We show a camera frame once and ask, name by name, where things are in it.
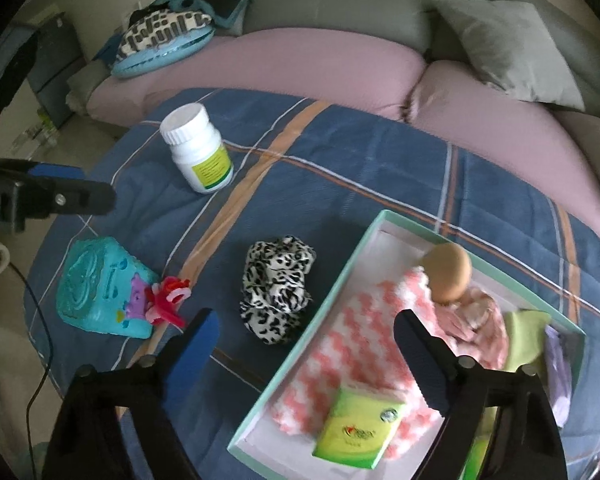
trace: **green tissue pack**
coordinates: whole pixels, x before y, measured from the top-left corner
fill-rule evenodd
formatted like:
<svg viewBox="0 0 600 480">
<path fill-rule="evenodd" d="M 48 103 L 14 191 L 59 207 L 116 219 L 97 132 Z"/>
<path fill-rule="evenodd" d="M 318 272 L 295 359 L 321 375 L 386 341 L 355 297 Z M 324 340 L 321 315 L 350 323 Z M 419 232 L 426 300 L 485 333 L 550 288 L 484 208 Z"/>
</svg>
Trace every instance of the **green tissue pack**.
<svg viewBox="0 0 600 480">
<path fill-rule="evenodd" d="M 398 430 L 404 408 L 390 394 L 341 386 L 313 455 L 337 464 L 375 468 Z"/>
</svg>

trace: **red plastic toy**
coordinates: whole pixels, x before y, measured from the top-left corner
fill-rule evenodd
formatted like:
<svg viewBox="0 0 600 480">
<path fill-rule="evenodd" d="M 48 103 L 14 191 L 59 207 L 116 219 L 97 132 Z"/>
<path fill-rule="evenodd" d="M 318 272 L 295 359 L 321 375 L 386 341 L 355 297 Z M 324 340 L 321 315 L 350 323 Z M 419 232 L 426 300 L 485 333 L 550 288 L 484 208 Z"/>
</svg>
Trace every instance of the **red plastic toy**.
<svg viewBox="0 0 600 480">
<path fill-rule="evenodd" d="M 191 296 L 189 280 L 167 276 L 161 283 L 154 283 L 145 289 L 148 308 L 144 316 L 152 325 L 166 321 L 178 328 L 184 328 L 185 321 L 176 314 L 180 304 Z"/>
</svg>

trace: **purple toy piece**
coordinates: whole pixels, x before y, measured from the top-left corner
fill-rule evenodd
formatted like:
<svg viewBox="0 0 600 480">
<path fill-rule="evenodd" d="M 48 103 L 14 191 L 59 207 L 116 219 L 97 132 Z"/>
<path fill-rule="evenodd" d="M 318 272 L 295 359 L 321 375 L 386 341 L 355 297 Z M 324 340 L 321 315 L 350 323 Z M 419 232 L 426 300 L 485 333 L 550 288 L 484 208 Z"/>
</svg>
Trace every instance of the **purple toy piece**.
<svg viewBox="0 0 600 480">
<path fill-rule="evenodd" d="M 136 272 L 131 278 L 131 298 L 125 302 L 125 318 L 145 319 L 146 295 L 144 290 L 149 286 Z"/>
</svg>

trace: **pink bedsheet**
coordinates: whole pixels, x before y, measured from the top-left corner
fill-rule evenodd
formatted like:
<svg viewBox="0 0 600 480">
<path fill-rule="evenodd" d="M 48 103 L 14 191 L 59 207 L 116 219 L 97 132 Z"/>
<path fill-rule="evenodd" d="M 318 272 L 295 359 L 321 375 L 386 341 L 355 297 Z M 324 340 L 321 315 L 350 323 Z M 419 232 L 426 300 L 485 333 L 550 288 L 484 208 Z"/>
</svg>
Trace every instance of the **pink bedsheet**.
<svg viewBox="0 0 600 480">
<path fill-rule="evenodd" d="M 600 184 L 543 105 L 488 88 L 462 63 L 425 67 L 416 51 L 363 34 L 263 30 L 214 38 L 194 56 L 140 77 L 110 77 L 92 94 L 88 111 L 132 126 L 182 89 L 220 87 L 307 96 L 398 120 L 411 94 L 413 126 L 500 165 L 600 236 Z"/>
<path fill-rule="evenodd" d="M 243 88 L 325 100 L 400 120 L 426 64 L 387 40 L 318 28 L 276 28 L 214 38 L 199 53 L 128 80 L 113 77 L 91 95 L 89 115 L 132 126 L 185 88 Z"/>
<path fill-rule="evenodd" d="M 505 168 L 600 236 L 600 184 L 543 105 L 516 101 L 480 83 L 467 65 L 443 60 L 414 88 L 408 121 Z"/>
</svg>

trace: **light green cloth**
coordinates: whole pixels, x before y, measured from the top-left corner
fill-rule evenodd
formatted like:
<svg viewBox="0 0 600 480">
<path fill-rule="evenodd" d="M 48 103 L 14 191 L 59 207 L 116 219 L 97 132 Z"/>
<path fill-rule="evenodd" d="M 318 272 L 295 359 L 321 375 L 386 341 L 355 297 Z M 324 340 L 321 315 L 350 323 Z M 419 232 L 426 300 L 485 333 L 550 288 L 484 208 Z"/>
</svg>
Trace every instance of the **light green cloth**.
<svg viewBox="0 0 600 480">
<path fill-rule="evenodd" d="M 539 310 L 506 312 L 504 325 L 509 336 L 509 355 L 503 370 L 515 372 L 518 367 L 535 362 L 544 353 L 544 327 L 551 316 Z"/>
<path fill-rule="evenodd" d="M 504 325 L 509 336 L 509 355 L 502 369 L 515 372 L 526 364 L 536 366 L 541 380 L 546 375 L 544 364 L 544 327 L 551 321 L 551 316 L 539 310 L 519 310 L 504 313 Z M 493 431 L 496 420 L 496 408 L 486 408 L 480 421 L 478 435 L 487 436 Z"/>
</svg>

